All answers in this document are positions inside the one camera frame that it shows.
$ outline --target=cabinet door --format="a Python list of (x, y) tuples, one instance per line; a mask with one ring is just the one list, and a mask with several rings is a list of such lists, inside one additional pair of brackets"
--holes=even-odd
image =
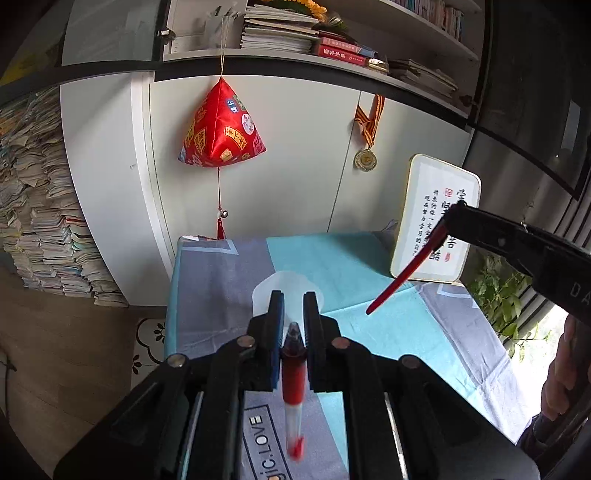
[[(150, 87), (152, 144), (164, 217), (181, 235), (216, 235), (217, 169), (177, 160), (195, 110), (219, 77)], [(244, 103), (267, 151), (222, 167), (228, 237), (326, 232), (359, 91), (308, 80), (250, 75), (225, 79)]]
[(159, 60), (170, 0), (74, 0), (62, 65), (109, 60)]
[[(369, 115), (373, 94), (362, 92), (360, 106)], [(393, 100), (385, 101), (372, 151), (372, 171), (355, 167), (355, 154), (367, 148), (355, 125), (330, 232), (376, 231), (400, 220), (410, 159), (417, 153), (461, 166), (470, 134), (443, 120)]]

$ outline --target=bookshelf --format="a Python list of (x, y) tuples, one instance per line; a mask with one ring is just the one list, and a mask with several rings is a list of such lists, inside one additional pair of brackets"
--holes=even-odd
[(482, 8), (474, 0), (448, 0), (446, 5), (456, 7), (465, 14), (477, 14), (482, 12)]
[[(250, 0), (238, 0), (235, 9), (246, 10)], [(230, 29), (226, 50), (231, 56), (267, 57), (321, 64), (334, 69), (354, 72), (384, 83), (408, 90), (432, 100), (449, 110), (467, 117), (467, 110), (458, 100), (460, 96), (470, 97), (476, 92), (480, 61), (484, 48), (486, 25), (485, 5), (490, 0), (447, 0), (447, 6), (464, 13), (463, 38), (460, 42), (452, 35), (415, 14), (394, 0), (318, 0), (329, 11), (336, 11), (348, 27), (348, 33), (359, 44), (380, 53), (388, 60), (412, 59), (432, 70), (441, 70), (454, 79), (459, 87), (453, 99), (423, 91), (420, 86), (409, 85), (386, 74), (351, 65), (333, 59), (321, 59), (312, 54), (289, 53), (283, 50), (237, 48), (242, 37), (243, 20), (235, 21)], [(196, 27), (199, 18), (215, 10), (220, 0), (171, 0), (167, 27), (177, 39), (165, 46), (163, 60), (174, 61), (198, 57), (215, 57), (219, 50), (210, 46), (199, 50), (199, 35)]]
[[(345, 22), (348, 18), (354, 19), (386, 33), (405, 37), (433, 53), (478, 61), (478, 55), (463, 43), (393, 0), (324, 0), (322, 4), (329, 10), (337, 11)], [(480, 8), (473, 0), (452, 0), (446, 4), (456, 8), (469, 4), (473, 5), (472, 10)]]
[[(193, 59), (193, 58), (203, 58), (203, 57), (216, 57), (219, 56), (220, 51), (219, 49), (213, 50), (194, 50), (194, 51), (184, 51), (179, 53), (166, 53), (164, 54), (164, 61), (174, 61), (174, 60), (186, 60), (186, 59)], [(459, 108), (454, 107), (453, 105), (447, 103), (445, 100), (436, 97), (435, 95), (431, 95), (424, 90), (421, 90), (418, 87), (413, 85), (409, 85), (408, 83), (403, 82), (402, 80), (395, 79), (388, 75), (384, 75), (383, 73), (376, 72), (374, 70), (360, 67), (358, 65), (353, 65), (351, 63), (347, 63), (344, 61), (338, 61), (333, 59), (327, 59), (324, 57), (317, 57), (315, 55), (308, 55), (305, 53), (294, 53), (289, 51), (282, 51), (282, 50), (271, 50), (271, 49), (263, 49), (263, 48), (229, 48), (226, 50), (226, 56), (228, 57), (266, 57), (266, 58), (279, 58), (285, 60), (295, 60), (301, 61), (303, 63), (313, 63), (318, 65), (323, 65), (327, 67), (331, 67), (338, 70), (344, 70), (346, 72), (352, 72), (359, 75), (363, 75), (369, 78), (373, 78), (375, 80), (379, 80), (380, 82), (387, 83), (389, 85), (394, 85), (396, 87), (402, 88), (409, 92), (415, 93), (420, 95), (428, 100), (431, 100), (435, 103), (438, 103), (441, 106), (451, 110), (452, 112), (461, 115), (464, 118), (468, 118), (468, 114)]]

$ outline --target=stack of papers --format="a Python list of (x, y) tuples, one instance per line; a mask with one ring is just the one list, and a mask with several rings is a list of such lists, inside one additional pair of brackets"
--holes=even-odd
[(59, 88), (1, 110), (0, 134), (0, 237), (25, 286), (126, 307), (76, 196)]
[(441, 70), (430, 70), (414, 60), (390, 60), (390, 75), (444, 100), (451, 100), (456, 82)]
[(318, 32), (311, 29), (317, 23), (308, 15), (266, 5), (248, 6), (240, 46), (308, 53), (318, 38)]

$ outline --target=red tassel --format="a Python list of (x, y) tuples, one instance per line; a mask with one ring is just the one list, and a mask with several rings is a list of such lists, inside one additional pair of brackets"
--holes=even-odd
[(223, 223), (222, 218), (217, 219), (217, 239), (218, 240), (225, 240), (226, 239), (226, 232), (223, 231)]

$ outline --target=medal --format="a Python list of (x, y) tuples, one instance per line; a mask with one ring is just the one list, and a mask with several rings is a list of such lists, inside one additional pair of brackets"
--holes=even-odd
[(361, 134), (365, 138), (368, 147), (357, 152), (353, 162), (355, 163), (355, 166), (362, 171), (371, 171), (378, 164), (378, 159), (375, 157), (374, 152), (371, 151), (371, 148), (375, 144), (375, 134), (378, 132), (378, 122), (384, 111), (384, 103), (385, 98), (382, 95), (376, 95), (374, 97), (373, 118), (369, 118), (365, 115), (362, 108), (357, 105), (355, 122), (361, 127)]
[(355, 155), (355, 166), (363, 171), (371, 171), (375, 168), (378, 163), (378, 159), (375, 158), (374, 152), (366, 148), (357, 152)]

